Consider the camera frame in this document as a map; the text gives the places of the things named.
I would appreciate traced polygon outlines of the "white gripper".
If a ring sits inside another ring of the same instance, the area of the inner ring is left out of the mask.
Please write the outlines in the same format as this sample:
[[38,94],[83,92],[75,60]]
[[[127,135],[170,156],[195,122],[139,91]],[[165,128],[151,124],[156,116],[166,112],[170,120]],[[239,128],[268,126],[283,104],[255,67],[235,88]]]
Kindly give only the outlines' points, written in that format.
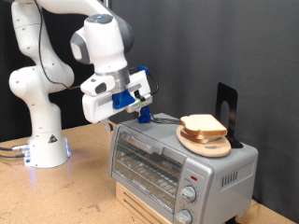
[[152,103],[150,85],[144,70],[129,76],[130,83],[123,91],[117,91],[117,82],[112,75],[93,74],[80,85],[84,92],[82,106],[85,118],[91,123],[103,121],[106,130],[112,132],[109,117],[126,110],[139,118],[141,108]]

